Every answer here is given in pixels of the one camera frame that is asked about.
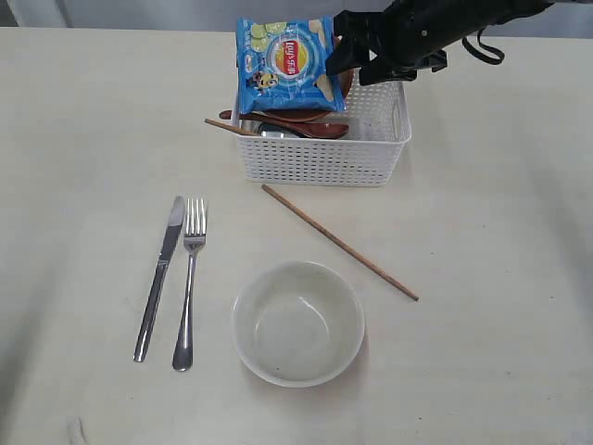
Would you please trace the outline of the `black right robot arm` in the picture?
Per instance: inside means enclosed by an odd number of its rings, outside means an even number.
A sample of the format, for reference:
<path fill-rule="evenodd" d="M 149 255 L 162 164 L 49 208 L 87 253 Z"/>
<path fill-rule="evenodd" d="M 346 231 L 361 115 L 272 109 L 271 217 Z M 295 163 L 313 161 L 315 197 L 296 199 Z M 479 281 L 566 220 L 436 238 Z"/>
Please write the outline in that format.
<path fill-rule="evenodd" d="M 333 18 L 340 43 L 326 59 L 329 75 L 357 69 L 360 85 L 412 82 L 419 70 L 437 72 L 448 65 L 447 45 L 462 41 L 474 57 L 498 65 L 504 54 L 467 40 L 488 26 L 531 17 L 550 1 L 394 1 L 379 12 L 344 10 Z"/>

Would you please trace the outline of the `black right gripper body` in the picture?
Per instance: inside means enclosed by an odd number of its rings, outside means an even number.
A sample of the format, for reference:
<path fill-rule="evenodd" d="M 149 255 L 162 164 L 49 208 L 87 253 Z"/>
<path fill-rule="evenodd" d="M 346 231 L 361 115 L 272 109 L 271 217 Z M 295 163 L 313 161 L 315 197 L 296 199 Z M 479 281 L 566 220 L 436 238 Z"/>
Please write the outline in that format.
<path fill-rule="evenodd" d="M 373 25 L 372 51 L 397 68 L 417 68 L 490 22 L 487 1 L 395 1 Z"/>

